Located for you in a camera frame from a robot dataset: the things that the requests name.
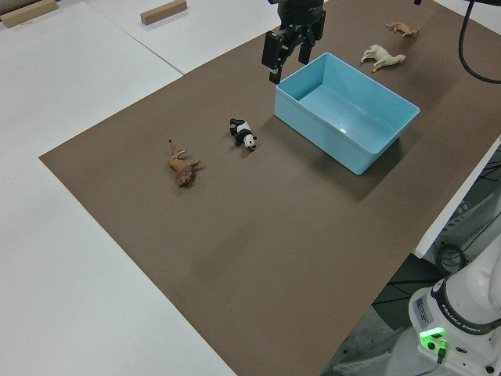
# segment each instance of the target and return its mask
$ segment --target brown mat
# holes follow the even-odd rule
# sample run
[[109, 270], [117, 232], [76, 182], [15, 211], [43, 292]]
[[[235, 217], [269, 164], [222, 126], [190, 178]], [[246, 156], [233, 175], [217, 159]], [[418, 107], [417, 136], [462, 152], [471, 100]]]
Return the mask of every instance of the brown mat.
[[[272, 115], [263, 37], [41, 157], [240, 376], [318, 374], [501, 133], [501, 86], [458, 61], [462, 17], [411, 0], [326, 11], [313, 57], [333, 52], [370, 74], [359, 60], [372, 44], [405, 53], [371, 77], [421, 108], [366, 174]], [[384, 26], [396, 20], [419, 37]], [[500, 36], [472, 22], [465, 50], [501, 75]], [[230, 118], [248, 120], [257, 151], [233, 146]], [[203, 162], [189, 189], [175, 185], [169, 139]]]

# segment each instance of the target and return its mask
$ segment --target wooden block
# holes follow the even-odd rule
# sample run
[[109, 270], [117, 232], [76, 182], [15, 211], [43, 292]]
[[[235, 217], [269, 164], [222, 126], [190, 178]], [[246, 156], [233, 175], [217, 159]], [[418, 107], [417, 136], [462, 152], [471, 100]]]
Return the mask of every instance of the wooden block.
[[6, 27], [12, 27], [33, 20], [42, 14], [49, 13], [56, 9], [56, 0], [41, 0], [40, 2], [35, 2], [21, 9], [3, 14], [0, 16], [0, 19]]
[[145, 25], [149, 25], [187, 9], [186, 0], [174, 0], [168, 4], [141, 13], [141, 21]]

